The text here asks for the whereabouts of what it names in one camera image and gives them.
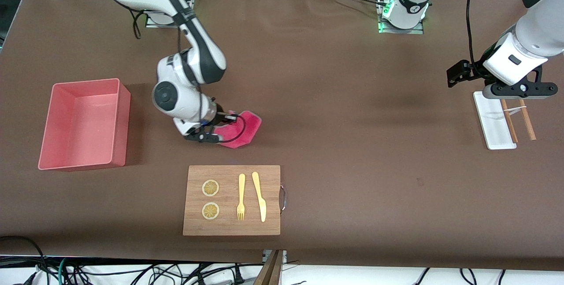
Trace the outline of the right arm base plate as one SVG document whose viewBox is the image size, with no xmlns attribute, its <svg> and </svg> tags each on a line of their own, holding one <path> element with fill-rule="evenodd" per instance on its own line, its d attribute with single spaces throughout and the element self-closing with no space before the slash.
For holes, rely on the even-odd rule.
<svg viewBox="0 0 564 285">
<path fill-rule="evenodd" d="M 192 13 L 187 15 L 180 14 L 180 16 L 174 18 L 159 11 L 145 11 L 144 14 L 147 16 L 147 20 L 145 21 L 145 26 L 147 28 L 176 29 L 178 28 L 178 23 L 175 20 L 178 20 L 181 24 L 183 24 L 187 20 L 195 17 Z"/>
</svg>

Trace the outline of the small metal bracket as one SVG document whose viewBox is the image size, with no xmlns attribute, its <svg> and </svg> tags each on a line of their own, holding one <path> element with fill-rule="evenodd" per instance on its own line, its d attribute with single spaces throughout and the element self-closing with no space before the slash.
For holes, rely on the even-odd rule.
<svg viewBox="0 0 564 285">
<path fill-rule="evenodd" d="M 286 250 L 280 250 L 279 252 L 282 254 L 282 264 L 286 264 L 287 263 L 287 251 Z M 272 254 L 274 254 L 274 250 L 270 250 L 270 249 L 263 250 L 262 263 L 266 263 L 266 261 L 268 261 L 269 257 Z"/>
</svg>

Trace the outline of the yellow plastic knife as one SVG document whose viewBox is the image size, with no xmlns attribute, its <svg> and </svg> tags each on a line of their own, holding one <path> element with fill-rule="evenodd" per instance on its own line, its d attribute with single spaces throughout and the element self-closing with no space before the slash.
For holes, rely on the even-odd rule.
<svg viewBox="0 0 564 285">
<path fill-rule="evenodd" d="M 259 176 L 258 172 L 256 172 L 256 171 L 252 172 L 252 182 L 253 182 L 255 190 L 256 190 L 256 196 L 258 198 L 258 204 L 259 204 L 259 209 L 260 209 L 260 220 L 262 222 L 265 222 L 266 221 L 266 215 L 267 215 L 267 205 L 266 205 L 266 200 L 264 200 L 264 198 L 262 197 L 262 191 L 261 191 L 261 186 L 260 186 L 260 176 Z"/>
</svg>

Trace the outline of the wooden beam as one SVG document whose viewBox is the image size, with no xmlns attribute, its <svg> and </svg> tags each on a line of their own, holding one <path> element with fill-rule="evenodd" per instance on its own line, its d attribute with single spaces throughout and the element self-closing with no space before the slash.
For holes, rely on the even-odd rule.
<svg viewBox="0 0 564 285">
<path fill-rule="evenodd" d="M 252 285 L 280 285 L 282 267 L 286 255 L 284 250 L 272 250 Z"/>
</svg>

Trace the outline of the pink microfibre cloth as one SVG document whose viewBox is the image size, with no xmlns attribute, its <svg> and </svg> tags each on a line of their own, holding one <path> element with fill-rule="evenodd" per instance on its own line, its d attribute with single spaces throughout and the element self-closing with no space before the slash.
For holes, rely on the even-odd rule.
<svg viewBox="0 0 564 285">
<path fill-rule="evenodd" d="M 251 111 L 242 111 L 238 114 L 236 122 L 232 124 L 217 126 L 214 133 L 222 137 L 219 143 L 227 148 L 238 148 L 252 142 L 256 132 L 260 128 L 262 119 Z"/>
</svg>

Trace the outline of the yellow plastic fork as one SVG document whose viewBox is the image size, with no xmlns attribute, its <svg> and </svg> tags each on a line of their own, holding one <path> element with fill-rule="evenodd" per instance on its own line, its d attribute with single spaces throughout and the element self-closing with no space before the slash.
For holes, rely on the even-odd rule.
<svg viewBox="0 0 564 285">
<path fill-rule="evenodd" d="M 238 175 L 238 205 L 237 205 L 237 219 L 238 221 L 243 221 L 245 218 L 245 205 L 244 205 L 244 195 L 245 195 L 245 174 Z"/>
</svg>

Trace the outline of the wooden cutting board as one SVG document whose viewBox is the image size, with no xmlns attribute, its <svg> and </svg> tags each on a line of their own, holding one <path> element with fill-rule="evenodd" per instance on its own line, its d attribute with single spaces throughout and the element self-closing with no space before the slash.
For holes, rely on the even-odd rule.
<svg viewBox="0 0 564 285">
<path fill-rule="evenodd" d="M 260 176 L 262 197 L 266 200 L 266 221 L 260 219 L 252 172 Z M 245 218 L 237 219 L 238 175 L 245 174 Z M 208 179 L 219 183 L 216 195 L 205 196 L 201 187 Z M 186 190 L 184 236 L 278 236 L 281 233 L 281 168 L 279 165 L 192 165 L 189 167 Z M 217 203 L 220 214 L 216 219 L 204 219 L 202 207 Z"/>
</svg>

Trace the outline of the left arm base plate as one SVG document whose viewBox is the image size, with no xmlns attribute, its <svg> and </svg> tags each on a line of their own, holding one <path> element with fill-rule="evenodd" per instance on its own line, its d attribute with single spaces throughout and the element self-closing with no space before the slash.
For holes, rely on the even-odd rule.
<svg viewBox="0 0 564 285">
<path fill-rule="evenodd" d="M 376 2 L 384 3 L 385 5 L 378 5 L 376 8 L 378 16 L 378 32 L 379 33 L 393 33 L 393 34 L 424 34 L 422 19 L 416 24 L 415 27 L 410 29 L 402 29 L 394 26 L 388 19 L 393 12 L 396 4 L 394 0 L 376 0 Z"/>
</svg>

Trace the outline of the white rectangular tray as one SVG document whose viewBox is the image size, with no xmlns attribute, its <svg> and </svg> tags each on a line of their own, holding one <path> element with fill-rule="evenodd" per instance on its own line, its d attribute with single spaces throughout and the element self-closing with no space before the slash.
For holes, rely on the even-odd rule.
<svg viewBox="0 0 564 285">
<path fill-rule="evenodd" d="M 487 99 L 482 92 L 474 92 L 473 99 L 488 150 L 514 150 L 501 100 Z"/>
</svg>

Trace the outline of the pink plastic bin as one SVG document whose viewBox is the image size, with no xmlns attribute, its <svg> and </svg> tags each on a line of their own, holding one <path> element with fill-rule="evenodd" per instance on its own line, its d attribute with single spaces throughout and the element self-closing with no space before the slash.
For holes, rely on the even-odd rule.
<svg viewBox="0 0 564 285">
<path fill-rule="evenodd" d="M 54 84 L 38 169 L 124 166 L 130 104 L 131 93 L 117 78 Z"/>
</svg>

